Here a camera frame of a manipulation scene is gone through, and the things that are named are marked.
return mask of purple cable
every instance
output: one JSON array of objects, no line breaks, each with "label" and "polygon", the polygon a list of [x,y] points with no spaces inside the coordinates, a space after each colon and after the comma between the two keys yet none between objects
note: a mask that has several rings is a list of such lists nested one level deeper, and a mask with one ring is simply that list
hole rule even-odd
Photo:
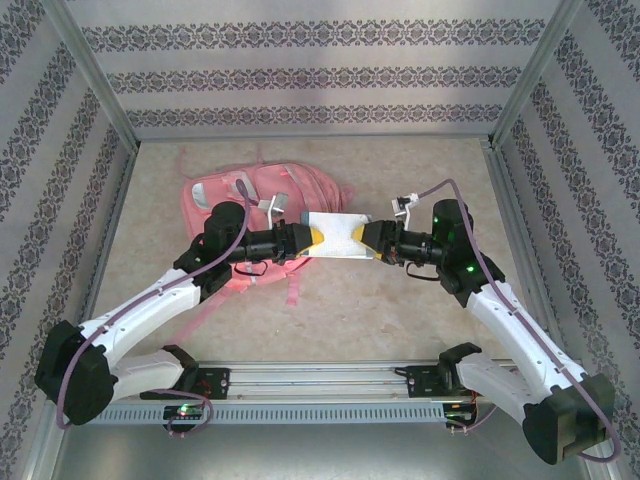
[{"label": "purple cable", "polygon": [[[56,423],[59,428],[61,428],[62,430],[66,430],[71,426],[71,422],[64,423],[64,401],[67,395],[67,389],[69,388],[69,380],[71,378],[71,374],[73,373],[73,370],[76,368],[76,365],[78,364],[78,360],[80,359],[82,354],[85,352],[87,348],[89,348],[89,345],[91,345],[93,341],[97,339],[100,335],[107,332],[107,329],[105,329],[105,327],[111,327],[115,322],[117,322],[120,318],[122,318],[123,315],[130,312],[141,303],[146,302],[150,298],[153,298],[156,295],[160,295],[165,291],[175,287],[176,285],[179,285],[185,280],[194,278],[200,275],[201,273],[206,272],[207,270],[210,270],[211,268],[220,264],[225,258],[231,255],[231,253],[235,250],[235,248],[240,244],[242,237],[244,237],[244,234],[247,231],[247,226],[249,225],[249,209],[250,209],[251,203],[249,201],[249,193],[247,192],[247,187],[244,185],[244,182],[242,180],[236,180],[236,187],[238,188],[238,192],[240,192],[240,194],[244,197],[244,219],[242,221],[242,227],[240,228],[240,232],[238,233],[238,236],[233,241],[231,246],[227,249],[227,251],[224,252],[218,258],[216,258],[213,262],[205,265],[204,267],[201,267],[198,270],[191,272],[183,277],[177,278],[176,280],[173,280],[172,282],[169,282],[166,285],[159,287],[157,290],[153,290],[151,292],[144,294],[140,298],[137,298],[136,300],[134,300],[133,302],[125,306],[122,310],[117,311],[111,318],[109,318],[109,320],[104,322],[101,327],[96,329],[96,331],[93,332],[93,334],[90,335],[89,338],[87,338],[84,341],[84,343],[80,346],[80,348],[75,353],[75,355],[71,358],[71,361],[69,362],[69,365],[67,366],[67,369],[64,372],[64,376],[62,377],[62,383],[60,384],[60,392],[58,393],[58,404],[56,406]],[[185,396],[195,395],[195,394],[187,394],[186,392],[180,392],[180,394]],[[198,396],[195,398],[207,400],[205,397]],[[207,422],[211,420],[212,414],[209,415],[209,417],[207,418]]]},{"label": "purple cable", "polygon": [[[476,256],[476,260],[478,260],[478,264],[480,265],[482,272],[485,274],[485,276],[489,280],[489,284],[491,285],[491,288],[493,288],[496,295],[498,296],[500,301],[505,305],[505,307],[507,307],[510,311],[514,312],[515,317],[520,321],[522,326],[527,330],[527,332],[529,332],[529,334],[535,339],[535,341],[538,342],[538,344],[540,345],[540,348],[544,350],[544,352],[551,359],[551,361],[556,366],[556,368],[560,372],[562,372],[563,375],[567,378],[567,380],[569,380],[569,382],[576,388],[576,390],[582,396],[582,398],[584,398],[587,404],[593,409],[595,414],[598,416],[598,418],[604,425],[604,428],[607,430],[607,432],[611,436],[611,440],[613,442],[613,453],[609,457],[606,457],[606,458],[594,457],[593,455],[588,455],[586,453],[579,453],[578,455],[584,458],[585,460],[589,460],[591,462],[596,462],[596,463],[610,463],[610,462],[616,461],[620,456],[620,453],[622,452],[622,445],[620,444],[620,437],[618,436],[618,432],[616,432],[616,430],[613,428],[613,425],[611,424],[607,416],[604,414],[602,409],[595,402],[595,400],[591,398],[591,395],[589,395],[589,393],[584,389],[584,387],[580,385],[578,380],[576,380],[576,378],[564,368],[564,364],[560,361],[560,359],[556,356],[556,354],[547,346],[547,344],[544,342],[542,337],[538,335],[538,332],[534,330],[534,328],[524,318],[522,313],[516,310],[516,308],[511,304],[511,302],[509,302],[507,297],[504,296],[504,294],[496,284],[495,280],[491,276],[491,272],[489,272],[489,268],[487,267],[487,264],[482,258],[482,254],[480,253],[480,249],[478,248],[478,243],[476,242],[476,239],[473,236],[473,230],[471,229],[471,222],[469,221],[469,214],[467,213],[467,209],[465,208],[464,201],[462,200],[462,195],[460,194],[460,190],[458,189],[458,185],[456,185],[456,182],[453,179],[448,178],[440,182],[435,187],[430,188],[426,192],[421,193],[420,195],[418,195],[418,198],[424,198],[427,195],[431,195],[433,192],[440,190],[442,187],[444,187],[447,184],[451,185],[451,188],[453,188],[453,192],[456,195],[456,200],[458,201],[458,206],[460,207],[460,212],[462,213],[462,221],[464,222],[464,228],[467,231],[467,235],[469,236],[471,248],[473,249],[473,253]],[[474,424],[473,427],[475,428],[476,426],[479,426],[479,424],[480,422]]]},{"label": "purple cable", "polygon": [[461,430],[464,430],[465,433],[468,432],[472,432],[473,430],[475,430],[476,428],[478,428],[480,425],[482,425],[483,423],[485,423],[487,420],[489,420],[489,417],[491,415],[493,415],[493,413],[498,409],[498,407],[496,405],[494,405],[493,407],[491,407],[489,409],[489,411],[487,413],[484,414],[484,416],[480,419],[477,420],[475,423],[471,424],[471,425],[465,425],[462,422],[459,422],[457,420],[451,420],[451,419],[447,419],[447,423],[452,423],[458,427],[460,427]]}]

